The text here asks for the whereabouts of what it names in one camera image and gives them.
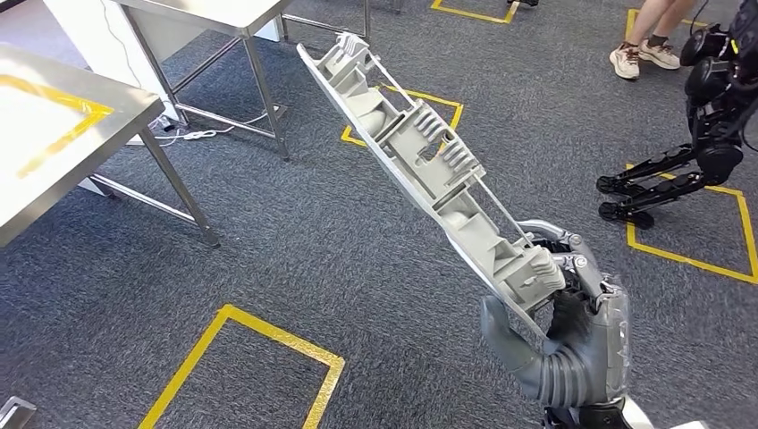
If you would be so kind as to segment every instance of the sneaker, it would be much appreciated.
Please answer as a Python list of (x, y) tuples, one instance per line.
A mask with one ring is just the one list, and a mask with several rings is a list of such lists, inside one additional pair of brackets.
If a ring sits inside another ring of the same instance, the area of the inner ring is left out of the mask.
[(645, 39), (640, 45), (639, 57), (646, 61), (652, 61), (655, 65), (666, 70), (676, 70), (681, 67), (679, 57), (671, 52), (671, 45), (665, 43), (661, 46), (650, 46)]
[(611, 64), (621, 78), (635, 80), (639, 78), (639, 48), (621, 44), (611, 52)]

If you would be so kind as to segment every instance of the table leg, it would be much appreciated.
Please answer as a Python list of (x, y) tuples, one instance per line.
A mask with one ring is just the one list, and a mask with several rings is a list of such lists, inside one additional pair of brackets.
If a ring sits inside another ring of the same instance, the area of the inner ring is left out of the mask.
[(268, 121), (271, 123), (271, 129), (274, 131), (276, 144), (279, 145), (279, 154), (284, 161), (290, 161), (290, 150), (287, 148), (287, 144), (284, 142), (284, 134), (282, 133), (282, 128), (279, 127), (279, 119), (276, 117), (274, 101), (272, 101), (271, 93), (268, 91), (268, 85), (265, 83), (263, 65), (260, 62), (260, 58), (258, 58), (255, 42), (253, 41), (253, 38), (246, 38), (244, 40), (244, 43), (245, 50), (248, 51), (250, 66), (253, 68), (253, 73), (256, 77), (258, 92), (260, 92), (260, 96), (263, 98), (263, 104), (265, 105), (265, 112), (268, 115)]
[(282, 13), (279, 13), (279, 22), (282, 23), (282, 38), (285, 42), (290, 41), (290, 31), (287, 29), (287, 20), (284, 19)]
[(166, 178), (171, 183), (171, 186), (173, 186), (173, 189), (177, 194), (179, 194), (179, 198), (181, 198), (181, 201), (184, 203), (184, 205), (189, 210), (189, 213), (195, 219), (195, 223), (198, 224), (198, 227), (203, 232), (203, 235), (208, 241), (208, 244), (215, 248), (219, 247), (220, 243), (218, 237), (211, 229), (211, 226), (208, 224), (208, 220), (206, 219), (203, 212), (200, 211), (200, 207), (198, 207), (198, 203), (195, 202), (195, 198), (192, 197), (190, 192), (187, 190), (187, 187), (184, 186), (184, 182), (181, 181), (179, 174), (176, 172), (176, 170), (173, 169), (171, 161), (168, 160), (168, 157), (166, 156), (164, 150), (161, 148), (160, 144), (158, 144), (158, 141), (153, 136), (153, 133), (150, 131), (150, 129), (145, 128), (139, 132), (139, 136), (142, 138), (142, 141), (145, 142), (145, 147), (150, 151), (150, 155), (155, 158), (158, 166), (161, 167), (161, 171), (164, 172)]
[(0, 408), (0, 428), (22, 429), (37, 411), (37, 406), (21, 398), (12, 396)]
[(153, 54), (153, 51), (150, 49), (150, 44), (145, 39), (145, 35), (142, 34), (142, 30), (139, 29), (139, 25), (137, 25), (137, 22), (134, 21), (134, 17), (131, 16), (129, 6), (121, 5), (121, 8), (123, 10), (123, 14), (126, 16), (126, 20), (129, 22), (131, 30), (134, 31), (134, 36), (137, 37), (139, 46), (143, 51), (145, 51), (145, 56), (147, 57), (147, 61), (150, 63), (150, 68), (153, 69), (153, 72), (156, 74), (158, 81), (161, 84), (161, 88), (163, 88), (164, 92), (168, 96), (168, 100), (174, 106), (174, 110), (179, 116), (179, 122), (185, 126), (189, 125), (190, 121), (187, 120), (187, 114), (182, 110), (176, 108), (176, 105), (179, 104), (179, 100), (176, 98), (176, 94), (171, 89), (171, 85), (168, 83), (168, 79), (165, 77), (165, 73), (163, 68), (161, 68), (161, 64), (158, 62), (155, 54)]

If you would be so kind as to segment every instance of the person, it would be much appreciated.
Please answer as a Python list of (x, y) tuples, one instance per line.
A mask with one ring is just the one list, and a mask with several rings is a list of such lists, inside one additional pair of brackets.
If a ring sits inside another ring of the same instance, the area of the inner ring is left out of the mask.
[[(695, 0), (645, 0), (627, 39), (611, 52), (610, 59), (616, 74), (624, 79), (636, 80), (639, 78), (641, 59), (667, 70), (678, 69), (679, 58), (667, 42), (671, 32), (694, 4)], [(653, 34), (644, 38), (653, 25)]]

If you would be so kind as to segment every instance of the quadruped robot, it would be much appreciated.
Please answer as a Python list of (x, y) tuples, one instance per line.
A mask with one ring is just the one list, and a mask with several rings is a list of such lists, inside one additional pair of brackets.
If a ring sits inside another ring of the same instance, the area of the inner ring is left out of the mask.
[[(706, 186), (721, 185), (743, 159), (745, 125), (758, 107), (758, 3), (743, 1), (729, 29), (699, 29), (686, 42), (682, 65), (694, 66), (685, 85), (686, 117), (692, 140), (614, 176), (597, 189), (624, 199), (602, 203), (602, 219), (653, 227), (651, 208)], [(646, 188), (645, 181), (697, 163), (699, 171)]]
[[(754, 13), (756, 1), (743, 2), (732, 24), (734, 33), (711, 28), (695, 35), (695, 51), (700, 54), (693, 58), (712, 52), (719, 40), (733, 48), (737, 59), (743, 58), (738, 52), (754, 52), (754, 36), (758, 33), (750, 32), (752, 36), (743, 38), (729, 34), (743, 34), (739, 17), (745, 11), (753, 14), (750, 31), (758, 26), (754, 18), (758, 15)], [(515, 221), (484, 183), (484, 167), (455, 130), (423, 100), (412, 99), (358, 36), (340, 34), (337, 44), (318, 60), (302, 45), (298, 45), (298, 52), (323, 92), (366, 142), (387, 175), (411, 203), (442, 227), (451, 245), (489, 288), (492, 296), (482, 301), (483, 335), (524, 393), (544, 406), (543, 427), (653, 429), (627, 394), (627, 293), (612, 276), (600, 270), (584, 239), (546, 221)], [(712, 82), (708, 76), (723, 67), (715, 60), (708, 64), (694, 72), (705, 75), (703, 82)], [(737, 61), (735, 66), (742, 68), (746, 64)], [(373, 70), (381, 72), (400, 92), (408, 108), (399, 109), (379, 89), (368, 85), (366, 76)], [(697, 92), (694, 84), (688, 87)], [(705, 83), (701, 89), (713, 87)], [(735, 94), (740, 95), (739, 103), (711, 92), (692, 95), (693, 122), (719, 108), (714, 105), (704, 109), (702, 100), (706, 97), (716, 104), (744, 105), (742, 93)], [(707, 131), (701, 125), (693, 127), (697, 136), (711, 136), (721, 129), (712, 125), (706, 127)], [(501, 236), (471, 192), (474, 187), (481, 188), (499, 208), (518, 232), (518, 240), (510, 242)], [(552, 303), (553, 312), (550, 328), (545, 332), (536, 323), (535, 315), (548, 303)], [(537, 335), (542, 349), (516, 333), (506, 308)], [(702, 422), (691, 422), (675, 429), (706, 427)]]

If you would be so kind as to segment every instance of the white cable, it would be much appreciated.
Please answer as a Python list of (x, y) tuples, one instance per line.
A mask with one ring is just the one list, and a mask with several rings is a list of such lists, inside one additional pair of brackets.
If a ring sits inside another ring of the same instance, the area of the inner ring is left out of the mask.
[[(266, 116), (268, 116), (268, 114), (261, 114), (261, 115), (260, 115), (260, 116), (258, 116), (257, 118), (255, 118), (255, 119), (251, 119), (251, 120), (249, 120), (249, 121), (247, 121), (247, 122), (243, 122), (243, 123), (244, 123), (245, 125), (250, 125), (250, 124), (251, 124), (251, 123), (253, 123), (253, 122), (258, 122), (258, 121), (260, 121), (261, 119), (265, 118)], [(175, 135), (175, 136), (164, 136), (164, 137), (156, 137), (156, 139), (157, 139), (157, 140), (171, 140), (171, 143), (166, 143), (166, 144), (164, 144), (164, 145), (161, 145), (161, 147), (169, 147), (169, 146), (170, 146), (170, 145), (172, 145), (172, 144), (173, 144), (173, 143), (174, 143), (174, 142), (175, 142), (177, 139), (184, 139), (184, 140), (199, 140), (199, 139), (204, 139), (204, 138), (206, 138), (206, 137), (215, 137), (215, 136), (216, 136), (216, 135), (218, 135), (218, 134), (224, 134), (224, 133), (227, 133), (227, 132), (229, 132), (229, 131), (231, 131), (231, 130), (234, 130), (235, 128), (237, 128), (237, 127), (235, 127), (235, 126), (233, 126), (233, 125), (232, 125), (231, 127), (227, 128), (226, 130), (205, 130), (205, 131), (195, 131), (195, 132), (190, 132), (190, 133), (188, 133), (188, 134), (184, 134), (184, 135), (179, 135), (180, 131), (176, 131), (176, 135)]]
[(123, 58), (126, 60), (126, 66), (129, 68), (129, 71), (131, 72), (131, 77), (134, 78), (135, 81), (137, 81), (137, 85), (142, 88), (142, 82), (139, 81), (139, 78), (137, 77), (137, 73), (134, 72), (134, 69), (131, 68), (131, 63), (129, 63), (129, 51), (126, 49), (126, 45), (123, 43), (123, 41), (118, 38), (118, 36), (115, 35), (114, 29), (111, 28), (111, 22), (108, 20), (108, 9), (105, 6), (105, 1), (100, 0), (100, 4), (103, 6), (103, 17), (105, 18), (105, 26), (108, 28), (108, 32), (111, 33), (111, 36), (119, 42), (121, 45), (121, 48), (123, 49)]
[(503, 204), (500, 202), (500, 200), (499, 200), (499, 199), (497, 199), (497, 197), (495, 196), (495, 194), (494, 194), (494, 193), (493, 193), (493, 192), (492, 192), (492, 191), (491, 191), (491, 190), (490, 190), (490, 189), (487, 187), (487, 185), (485, 185), (485, 184), (484, 184), (484, 182), (482, 181), (482, 179), (481, 179), (479, 176), (477, 176), (477, 175), (474, 175), (474, 178), (476, 179), (476, 181), (478, 181), (478, 182), (479, 182), (479, 186), (481, 186), (481, 187), (482, 187), (482, 189), (484, 189), (484, 192), (486, 192), (486, 193), (487, 193), (487, 195), (489, 195), (489, 196), (490, 196), (490, 198), (491, 198), (491, 199), (492, 199), (492, 201), (495, 203), (495, 205), (496, 205), (496, 206), (497, 206), (497, 207), (500, 209), (500, 211), (501, 211), (501, 212), (502, 212), (502, 213), (505, 215), (505, 217), (508, 219), (508, 221), (510, 222), (510, 224), (512, 224), (513, 226), (515, 226), (515, 227), (516, 227), (516, 231), (518, 231), (518, 233), (521, 235), (521, 237), (523, 237), (523, 238), (524, 238), (524, 240), (526, 240), (526, 243), (529, 245), (529, 247), (530, 247), (530, 248), (533, 248), (535, 245), (534, 245), (534, 244), (532, 244), (532, 241), (531, 241), (531, 240), (529, 239), (529, 237), (526, 235), (526, 233), (524, 232), (524, 230), (522, 230), (522, 229), (521, 229), (521, 226), (518, 224), (518, 222), (516, 222), (516, 219), (514, 219), (514, 218), (513, 218), (513, 216), (511, 216), (511, 215), (510, 215), (509, 211), (508, 211), (508, 210), (505, 208), (505, 206), (504, 206), (504, 205), (503, 205)]
[(173, 136), (173, 138), (171, 138), (171, 137), (156, 137), (156, 139), (158, 139), (158, 140), (168, 140), (168, 139), (173, 139), (173, 140), (171, 140), (171, 141), (170, 141), (170, 142), (168, 142), (168, 143), (165, 143), (165, 144), (163, 144), (163, 145), (158, 145), (158, 146), (160, 146), (160, 147), (169, 147), (170, 145), (172, 145), (172, 144), (176, 143), (176, 140), (177, 140), (177, 139), (179, 139), (179, 133), (180, 133), (180, 132), (181, 132), (180, 130), (177, 130), (177, 131), (176, 131), (176, 135), (175, 135), (175, 136)]
[(387, 71), (387, 69), (384, 68), (382, 65), (382, 62), (380, 58), (371, 52), (368, 52), (368, 55), (371, 57), (371, 59), (374, 61), (374, 65), (377, 69), (379, 69), (379, 72), (382, 72), (384, 74), (384, 77), (387, 78), (390, 83), (400, 92), (400, 94), (405, 98), (405, 100), (408, 102), (409, 105), (415, 105), (413, 103), (413, 98), (411, 98), (407, 92), (405, 92), (405, 89), (403, 89), (398, 81), (395, 80), (395, 78), (392, 77), (392, 75)]

